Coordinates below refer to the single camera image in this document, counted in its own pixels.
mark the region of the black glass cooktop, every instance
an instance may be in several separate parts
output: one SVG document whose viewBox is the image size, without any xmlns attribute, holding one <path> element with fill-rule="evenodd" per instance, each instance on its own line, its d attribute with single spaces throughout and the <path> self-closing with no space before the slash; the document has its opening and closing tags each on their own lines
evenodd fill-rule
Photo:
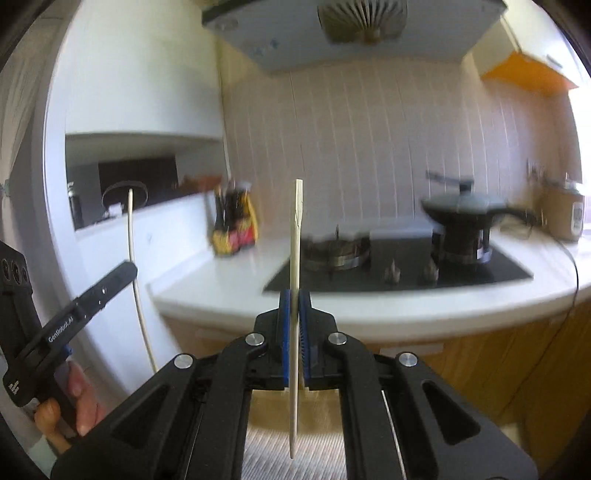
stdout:
<svg viewBox="0 0 591 480">
<path fill-rule="evenodd" d="M 370 260 L 352 270 L 328 272 L 300 270 L 300 288 L 312 292 L 371 292 L 426 290 L 466 287 L 532 278 L 517 263 L 493 249 L 484 265 L 463 266 L 442 263 L 436 283 L 425 280 L 424 270 L 430 259 L 431 237 L 371 240 Z M 395 261 L 400 269 L 397 285 L 384 280 L 385 270 Z M 265 286 L 264 291 L 282 291 L 290 285 L 289 261 Z"/>
</svg>

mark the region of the burner knob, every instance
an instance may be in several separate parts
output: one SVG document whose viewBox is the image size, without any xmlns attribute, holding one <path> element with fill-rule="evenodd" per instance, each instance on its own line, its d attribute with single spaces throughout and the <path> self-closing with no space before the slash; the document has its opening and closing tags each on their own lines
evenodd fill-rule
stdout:
<svg viewBox="0 0 591 480">
<path fill-rule="evenodd" d="M 394 260 L 392 260 L 392 265 L 384 272 L 384 280 L 392 285 L 398 285 L 400 283 L 400 269 L 396 266 Z"/>
<path fill-rule="evenodd" d="M 429 260 L 429 263 L 423 271 L 425 279 L 429 282 L 436 283 L 439 280 L 439 267 L 435 264 L 433 259 Z"/>
</svg>

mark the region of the white countertop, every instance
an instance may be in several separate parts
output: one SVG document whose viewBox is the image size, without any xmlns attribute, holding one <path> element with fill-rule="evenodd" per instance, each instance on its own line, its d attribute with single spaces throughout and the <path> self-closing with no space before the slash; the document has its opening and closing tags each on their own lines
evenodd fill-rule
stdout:
<svg viewBox="0 0 591 480">
<path fill-rule="evenodd" d="M 495 230 L 491 243 L 533 278 L 421 291 L 312 293 L 312 305 L 331 313 L 340 331 L 379 343 L 493 330 L 570 307 L 576 286 L 574 268 L 551 239 L 534 232 L 524 240 Z M 206 329 L 249 332 L 258 314 L 278 306 L 279 294 L 262 290 L 286 262 L 289 249 L 287 236 L 266 236 L 235 257 L 194 262 L 198 268 L 177 269 L 177 278 L 169 274 L 152 284 L 152 299 L 164 315 Z M 591 297 L 591 238 L 582 238 L 569 250 L 579 268 L 578 302 Z"/>
</svg>

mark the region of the finger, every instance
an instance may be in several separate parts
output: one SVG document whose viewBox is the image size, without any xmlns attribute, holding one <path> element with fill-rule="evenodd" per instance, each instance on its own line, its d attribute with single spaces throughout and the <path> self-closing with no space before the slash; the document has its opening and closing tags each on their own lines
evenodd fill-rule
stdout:
<svg viewBox="0 0 591 480">
<path fill-rule="evenodd" d="M 60 420 L 61 409 L 59 403 L 50 398 L 37 407 L 35 412 L 35 425 L 47 440 L 56 448 L 59 453 L 64 453 L 70 448 L 70 443 L 57 430 L 57 423 Z"/>
<path fill-rule="evenodd" d="M 81 436 L 86 435 L 95 426 L 98 407 L 95 390 L 87 385 L 76 402 L 76 430 Z"/>
<path fill-rule="evenodd" d="M 48 436 L 56 431 L 57 422 L 60 421 L 61 409 L 59 403 L 50 398 L 37 407 L 35 412 L 35 425 L 39 431 Z"/>
<path fill-rule="evenodd" d="M 105 410 L 103 405 L 101 405 L 99 403 L 99 406 L 96 409 L 96 423 L 95 423 L 95 425 L 98 424 L 99 422 L 101 422 L 106 416 L 107 416 L 107 411 Z"/>
<path fill-rule="evenodd" d="M 79 398 L 86 387 L 89 386 L 88 380 L 80 365 L 70 362 L 70 375 L 68 376 L 68 393 L 74 397 Z"/>
</svg>

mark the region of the silver screw head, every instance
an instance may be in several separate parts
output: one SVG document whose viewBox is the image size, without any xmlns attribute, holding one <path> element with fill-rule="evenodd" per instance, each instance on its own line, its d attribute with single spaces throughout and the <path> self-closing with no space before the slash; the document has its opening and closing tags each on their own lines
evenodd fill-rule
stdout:
<svg viewBox="0 0 591 480">
<path fill-rule="evenodd" d="M 246 336 L 246 342 L 250 346 L 262 345 L 264 341 L 265 341 L 265 337 L 263 335 L 261 335 L 260 333 L 249 333 Z"/>
<path fill-rule="evenodd" d="M 414 353 L 404 352 L 400 354 L 398 361 L 405 367 L 414 367 L 418 363 L 418 358 Z"/>
<path fill-rule="evenodd" d="M 344 345 L 347 343 L 347 336 L 341 332 L 333 332 L 329 335 L 329 342 L 333 345 Z"/>
<path fill-rule="evenodd" d="M 174 366 L 176 368 L 185 369 L 191 365 L 193 365 L 193 357 L 186 353 L 181 353 L 181 355 L 177 355 L 174 359 Z"/>
</svg>

